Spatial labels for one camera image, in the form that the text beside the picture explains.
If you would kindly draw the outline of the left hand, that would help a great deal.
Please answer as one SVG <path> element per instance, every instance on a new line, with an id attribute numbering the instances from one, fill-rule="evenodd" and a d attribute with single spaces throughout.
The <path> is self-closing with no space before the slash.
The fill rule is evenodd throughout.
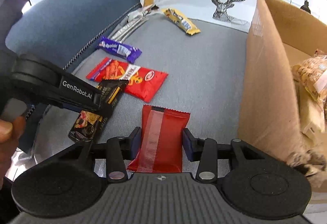
<path id="1" fill-rule="evenodd" d="M 1 120 L 0 134 L 0 178 L 1 187 L 3 178 L 11 167 L 12 156 L 18 147 L 19 138 L 23 134 L 26 126 L 24 116 L 17 117 L 12 123 Z"/>

